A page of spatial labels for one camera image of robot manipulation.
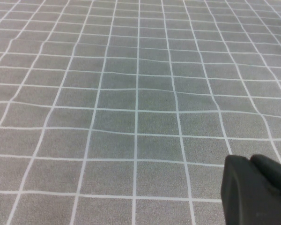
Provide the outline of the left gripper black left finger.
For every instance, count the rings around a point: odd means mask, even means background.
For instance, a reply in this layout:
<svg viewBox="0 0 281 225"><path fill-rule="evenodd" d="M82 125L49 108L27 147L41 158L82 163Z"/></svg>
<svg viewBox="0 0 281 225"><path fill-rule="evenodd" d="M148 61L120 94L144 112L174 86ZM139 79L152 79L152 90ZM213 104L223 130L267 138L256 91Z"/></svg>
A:
<svg viewBox="0 0 281 225"><path fill-rule="evenodd" d="M225 158L221 200L228 225L281 225L281 194L243 156Z"/></svg>

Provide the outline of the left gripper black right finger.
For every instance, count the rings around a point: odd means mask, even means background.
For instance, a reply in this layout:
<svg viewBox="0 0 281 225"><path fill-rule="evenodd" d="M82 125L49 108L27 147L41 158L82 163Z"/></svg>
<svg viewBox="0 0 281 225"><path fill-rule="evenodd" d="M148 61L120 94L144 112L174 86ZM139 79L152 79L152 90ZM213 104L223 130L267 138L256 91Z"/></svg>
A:
<svg viewBox="0 0 281 225"><path fill-rule="evenodd" d="M261 154L252 155L250 161L281 194L281 164Z"/></svg>

